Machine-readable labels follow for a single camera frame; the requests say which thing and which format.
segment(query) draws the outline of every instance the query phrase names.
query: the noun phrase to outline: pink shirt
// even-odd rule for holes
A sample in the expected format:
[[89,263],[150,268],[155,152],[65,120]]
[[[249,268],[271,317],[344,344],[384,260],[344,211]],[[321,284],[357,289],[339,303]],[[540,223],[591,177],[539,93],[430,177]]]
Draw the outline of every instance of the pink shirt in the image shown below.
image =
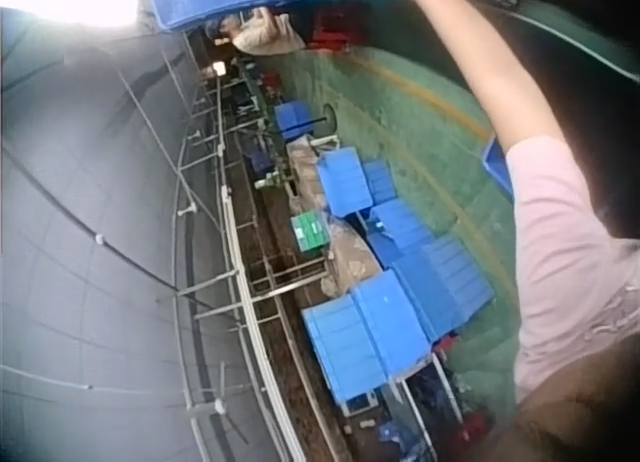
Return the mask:
[[564,142],[525,140],[507,164],[521,314],[519,402],[569,362],[640,332],[640,245],[607,233]]

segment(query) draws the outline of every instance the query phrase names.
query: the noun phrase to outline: yellow stripe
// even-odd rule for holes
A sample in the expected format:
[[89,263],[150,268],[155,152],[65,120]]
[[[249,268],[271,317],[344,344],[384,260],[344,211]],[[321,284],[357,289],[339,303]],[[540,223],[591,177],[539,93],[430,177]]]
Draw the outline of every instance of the yellow stripe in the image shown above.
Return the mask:
[[397,144],[398,137],[397,135],[392,134],[383,126],[378,124],[375,120],[373,120],[369,114],[367,114],[362,108],[355,105],[352,101],[343,97],[338,91],[336,91],[333,87],[329,86],[324,81],[319,81],[326,89],[333,92],[334,96],[339,98],[341,101],[347,102],[346,107],[350,108],[352,112],[357,113],[361,118],[363,118],[369,125],[378,130],[382,136],[395,147],[399,147],[400,150],[400,158],[404,163],[411,166],[412,169],[419,173],[424,180],[431,186],[436,196],[438,196],[442,202],[447,206],[451,212],[453,212],[460,225],[462,225],[470,234],[471,238],[474,239],[476,245],[480,251],[478,254],[483,261],[483,264],[496,276],[502,287],[509,294],[509,298],[513,303],[517,303],[517,292],[515,284],[513,283],[511,277],[507,273],[502,262],[496,257],[495,251],[491,247],[491,244],[487,241],[487,239],[482,235],[478,227],[473,223],[473,221],[469,218],[466,211],[460,207],[456,201],[453,199],[451,194],[444,188],[442,185],[438,183],[438,180],[435,176],[433,176],[427,168],[422,165],[417,159],[407,150],[404,144]]
[[412,82],[409,79],[405,79],[401,75],[375,64],[369,60],[363,59],[357,55],[342,56],[342,59],[362,67],[363,69],[380,76],[382,79],[391,82],[396,87],[400,88],[403,92],[417,98],[421,102],[424,102],[438,112],[444,114],[450,119],[456,121],[460,126],[467,129],[471,134],[478,138],[479,142],[485,143],[491,135],[491,131],[487,129],[481,122],[477,121],[473,117],[465,114],[463,111],[449,104],[445,100],[441,99],[433,92],[421,87],[420,85]]

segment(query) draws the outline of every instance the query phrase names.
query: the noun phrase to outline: person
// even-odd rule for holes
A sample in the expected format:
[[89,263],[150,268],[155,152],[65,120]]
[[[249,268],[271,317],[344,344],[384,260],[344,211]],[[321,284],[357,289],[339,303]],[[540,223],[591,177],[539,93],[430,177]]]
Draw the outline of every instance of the person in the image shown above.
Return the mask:
[[640,427],[639,243],[598,220],[552,108],[481,12],[413,1],[487,113],[514,191],[519,405],[477,460],[604,460]]
[[303,50],[311,42],[313,22],[312,10],[274,14],[267,7],[258,7],[245,23],[237,15],[227,15],[209,21],[205,32],[211,39],[229,38],[245,54],[282,55]]

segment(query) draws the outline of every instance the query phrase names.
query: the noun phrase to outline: bright light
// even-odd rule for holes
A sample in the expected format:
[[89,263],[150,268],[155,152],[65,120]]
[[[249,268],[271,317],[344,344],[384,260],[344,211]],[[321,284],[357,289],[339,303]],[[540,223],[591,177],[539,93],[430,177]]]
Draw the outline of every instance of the bright light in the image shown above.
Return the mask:
[[126,27],[138,18],[138,0],[0,0],[0,6],[93,27]]
[[227,66],[224,64],[224,62],[214,62],[213,70],[216,71],[218,77],[222,77],[223,75],[227,74]]

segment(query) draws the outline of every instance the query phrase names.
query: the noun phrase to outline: green crate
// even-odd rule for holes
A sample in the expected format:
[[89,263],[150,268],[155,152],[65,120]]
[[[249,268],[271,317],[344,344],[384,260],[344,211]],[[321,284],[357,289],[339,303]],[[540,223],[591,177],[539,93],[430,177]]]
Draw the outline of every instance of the green crate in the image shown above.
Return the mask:
[[309,252],[329,244],[327,227],[320,213],[314,210],[291,217],[291,226],[302,252]]

